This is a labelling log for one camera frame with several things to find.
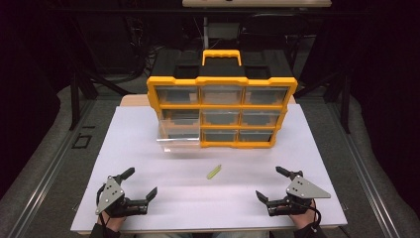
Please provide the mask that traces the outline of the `person's right hand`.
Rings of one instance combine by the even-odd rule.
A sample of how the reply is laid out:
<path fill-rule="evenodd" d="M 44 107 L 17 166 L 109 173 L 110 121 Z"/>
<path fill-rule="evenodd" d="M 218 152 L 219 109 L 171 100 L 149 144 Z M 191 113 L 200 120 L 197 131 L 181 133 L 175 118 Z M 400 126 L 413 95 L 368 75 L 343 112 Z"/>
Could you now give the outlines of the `person's right hand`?
<path fill-rule="evenodd" d="M 314 221 L 316 213 L 314 210 L 308 209 L 303 214 L 290 215 L 289 218 L 292 220 L 297 229 L 302 229 Z"/>

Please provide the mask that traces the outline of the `small yellow-green plastic stick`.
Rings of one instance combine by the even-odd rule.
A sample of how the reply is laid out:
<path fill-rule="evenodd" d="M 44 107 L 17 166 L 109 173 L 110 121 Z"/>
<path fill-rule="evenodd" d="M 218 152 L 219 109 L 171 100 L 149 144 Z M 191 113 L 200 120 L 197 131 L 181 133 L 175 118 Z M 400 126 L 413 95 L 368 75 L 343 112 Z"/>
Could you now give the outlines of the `small yellow-green plastic stick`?
<path fill-rule="evenodd" d="M 207 174 L 207 179 L 212 179 L 216 174 L 218 174 L 222 169 L 222 165 L 216 166 L 210 173 Z"/>

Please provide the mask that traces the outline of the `grey metal floor rail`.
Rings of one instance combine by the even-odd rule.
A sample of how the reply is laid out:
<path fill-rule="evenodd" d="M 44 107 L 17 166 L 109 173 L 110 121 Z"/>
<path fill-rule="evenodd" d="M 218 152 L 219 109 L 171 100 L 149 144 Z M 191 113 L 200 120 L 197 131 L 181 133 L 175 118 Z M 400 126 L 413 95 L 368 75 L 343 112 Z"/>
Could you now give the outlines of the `grey metal floor rail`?
<path fill-rule="evenodd" d="M 107 122 L 95 118 L 101 103 L 88 101 L 74 130 L 63 106 L 52 129 L 30 158 L 6 197 L 0 214 L 9 220 L 0 238 L 87 238 L 70 230 L 85 192 Z M 77 135 L 91 135 L 86 149 L 72 149 Z"/>
<path fill-rule="evenodd" d="M 349 134 L 341 123 L 341 113 L 335 104 L 328 103 L 327 107 L 332 114 L 335 125 L 339 128 L 341 137 L 344 139 L 347 148 L 351 154 L 351 160 L 354 164 L 356 174 L 363 187 L 368 203 L 374 213 L 374 216 L 381 228 L 385 238 L 401 238 L 385 203 L 380 196 L 368 171 L 363 157 L 358 149 L 352 134 Z"/>

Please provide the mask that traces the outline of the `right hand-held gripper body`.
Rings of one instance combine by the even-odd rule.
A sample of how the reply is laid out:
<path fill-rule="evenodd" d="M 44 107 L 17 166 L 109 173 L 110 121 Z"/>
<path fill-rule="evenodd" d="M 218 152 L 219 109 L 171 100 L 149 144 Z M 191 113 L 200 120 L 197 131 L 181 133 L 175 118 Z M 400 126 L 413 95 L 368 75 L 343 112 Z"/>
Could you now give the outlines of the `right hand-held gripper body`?
<path fill-rule="evenodd" d="M 331 194 L 303 177 L 303 172 L 293 172 L 294 179 L 286 188 L 286 196 L 280 200 L 268 200 L 265 204 L 269 216 L 297 215 L 305 213 L 314 198 L 330 198 Z"/>

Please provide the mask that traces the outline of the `black metal stand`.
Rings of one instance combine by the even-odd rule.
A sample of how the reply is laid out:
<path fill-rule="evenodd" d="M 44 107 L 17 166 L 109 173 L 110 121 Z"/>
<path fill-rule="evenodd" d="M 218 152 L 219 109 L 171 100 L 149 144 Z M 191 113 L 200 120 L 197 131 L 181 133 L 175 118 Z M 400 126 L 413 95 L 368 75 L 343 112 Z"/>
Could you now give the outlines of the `black metal stand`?
<path fill-rule="evenodd" d="M 300 98 L 316 88 L 326 85 L 326 91 L 323 98 L 325 102 L 335 102 L 338 97 L 341 97 L 340 106 L 340 125 L 347 134 L 350 134 L 349 127 L 349 110 L 351 97 L 351 74 L 352 71 L 348 68 L 342 68 L 334 71 L 322 79 L 303 86 L 300 90 L 294 93 L 295 98 Z"/>
<path fill-rule="evenodd" d="M 130 95 L 131 92 L 123 89 L 117 84 L 111 82 L 100 74 L 94 72 L 84 65 L 80 57 L 77 55 L 74 43 L 66 40 L 62 43 L 66 49 L 68 57 L 72 65 L 73 76 L 70 80 L 70 102 L 71 102 L 71 124 L 69 129 L 74 130 L 81 121 L 79 92 L 88 99 L 95 100 L 99 93 L 94 86 L 95 82 L 117 92 L 121 96 Z"/>

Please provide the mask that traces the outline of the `white table cover board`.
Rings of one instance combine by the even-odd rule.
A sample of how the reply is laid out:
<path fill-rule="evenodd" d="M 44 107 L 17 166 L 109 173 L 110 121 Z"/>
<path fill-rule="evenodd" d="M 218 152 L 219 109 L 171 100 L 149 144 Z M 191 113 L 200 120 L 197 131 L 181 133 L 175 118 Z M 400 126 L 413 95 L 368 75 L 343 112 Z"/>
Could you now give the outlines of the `white table cover board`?
<path fill-rule="evenodd" d="M 152 108 L 119 106 L 83 195 L 71 229 L 87 233 L 96 220 L 96 193 L 108 176 L 134 168 L 123 181 L 127 197 L 142 199 L 153 188 L 157 196 L 146 215 L 132 216 L 126 232 L 180 232 L 291 227 L 286 216 L 269 216 L 256 195 L 281 199 L 290 181 L 275 167 L 302 171 L 305 178 L 325 189 L 330 198 L 317 207 L 326 227 L 347 222 L 312 133 L 297 104 L 288 108 L 275 145 L 270 149 L 200 148 L 167 153 L 157 143 L 158 120 Z M 206 176 L 216 166 L 221 171 Z"/>

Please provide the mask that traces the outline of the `person's left hand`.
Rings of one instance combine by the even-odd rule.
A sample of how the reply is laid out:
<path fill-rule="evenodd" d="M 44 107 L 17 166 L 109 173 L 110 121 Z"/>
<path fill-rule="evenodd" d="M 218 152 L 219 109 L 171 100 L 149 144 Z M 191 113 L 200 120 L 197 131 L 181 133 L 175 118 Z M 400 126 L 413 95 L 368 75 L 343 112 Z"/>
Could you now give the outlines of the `person's left hand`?
<path fill-rule="evenodd" d="M 126 221 L 126 217 L 110 217 L 106 212 L 98 216 L 97 223 L 108 229 L 118 232 Z"/>

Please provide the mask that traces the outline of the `set of clear plastic drawers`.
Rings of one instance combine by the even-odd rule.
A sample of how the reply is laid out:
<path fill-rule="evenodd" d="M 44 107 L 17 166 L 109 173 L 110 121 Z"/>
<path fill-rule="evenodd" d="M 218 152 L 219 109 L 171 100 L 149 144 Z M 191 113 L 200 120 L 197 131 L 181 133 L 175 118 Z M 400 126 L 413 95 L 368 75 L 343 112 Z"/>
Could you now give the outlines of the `set of clear plastic drawers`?
<path fill-rule="evenodd" d="M 286 86 L 159 86 L 161 135 L 202 146 L 269 145 L 286 113 Z"/>

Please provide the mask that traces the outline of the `clear plastic organizer drawer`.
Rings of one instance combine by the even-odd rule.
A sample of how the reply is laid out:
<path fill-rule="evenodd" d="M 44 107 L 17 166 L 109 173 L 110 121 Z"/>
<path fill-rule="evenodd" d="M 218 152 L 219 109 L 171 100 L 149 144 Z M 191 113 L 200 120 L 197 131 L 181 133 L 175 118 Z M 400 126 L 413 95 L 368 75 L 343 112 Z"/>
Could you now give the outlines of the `clear plastic organizer drawer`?
<path fill-rule="evenodd" d="M 200 148 L 198 119 L 162 119 L 158 122 L 157 143 L 167 153 L 183 153 Z"/>

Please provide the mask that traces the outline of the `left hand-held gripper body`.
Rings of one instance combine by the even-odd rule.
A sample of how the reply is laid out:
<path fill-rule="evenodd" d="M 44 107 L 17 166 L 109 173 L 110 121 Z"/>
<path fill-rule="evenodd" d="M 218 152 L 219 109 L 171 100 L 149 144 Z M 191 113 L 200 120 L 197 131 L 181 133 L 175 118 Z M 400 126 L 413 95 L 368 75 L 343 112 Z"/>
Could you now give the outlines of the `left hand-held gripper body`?
<path fill-rule="evenodd" d="M 97 193 L 95 214 L 106 212 L 110 217 L 127 217 L 133 215 L 146 215 L 149 203 L 145 199 L 132 200 L 125 195 L 121 183 L 116 177 L 107 177 Z"/>

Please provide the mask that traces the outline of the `black tape square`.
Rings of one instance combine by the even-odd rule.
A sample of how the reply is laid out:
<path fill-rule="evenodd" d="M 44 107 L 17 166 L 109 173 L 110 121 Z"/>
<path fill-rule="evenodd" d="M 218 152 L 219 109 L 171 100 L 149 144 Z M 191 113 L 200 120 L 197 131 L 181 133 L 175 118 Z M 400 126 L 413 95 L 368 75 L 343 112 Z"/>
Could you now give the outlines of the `black tape square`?
<path fill-rule="evenodd" d="M 91 135 L 79 133 L 76 139 L 74 140 L 71 148 L 72 149 L 86 149 L 89 146 L 91 139 L 92 139 Z"/>

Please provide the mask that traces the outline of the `yellow black drawer organizer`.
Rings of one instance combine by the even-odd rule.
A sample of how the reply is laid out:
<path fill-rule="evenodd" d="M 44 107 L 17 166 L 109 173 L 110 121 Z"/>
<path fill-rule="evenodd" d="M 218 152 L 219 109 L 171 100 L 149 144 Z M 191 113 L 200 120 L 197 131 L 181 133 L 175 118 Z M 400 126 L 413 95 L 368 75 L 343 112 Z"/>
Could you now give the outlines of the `yellow black drawer organizer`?
<path fill-rule="evenodd" d="M 158 121 L 157 87 L 206 85 L 286 86 L 287 113 L 290 98 L 297 88 L 297 80 L 282 51 L 205 50 L 199 53 L 163 50 L 158 53 L 147 81 L 148 99 Z M 200 147 L 270 148 L 275 144 L 276 134 L 274 141 L 267 146 L 249 143 L 239 146 L 202 146 L 200 143 Z"/>

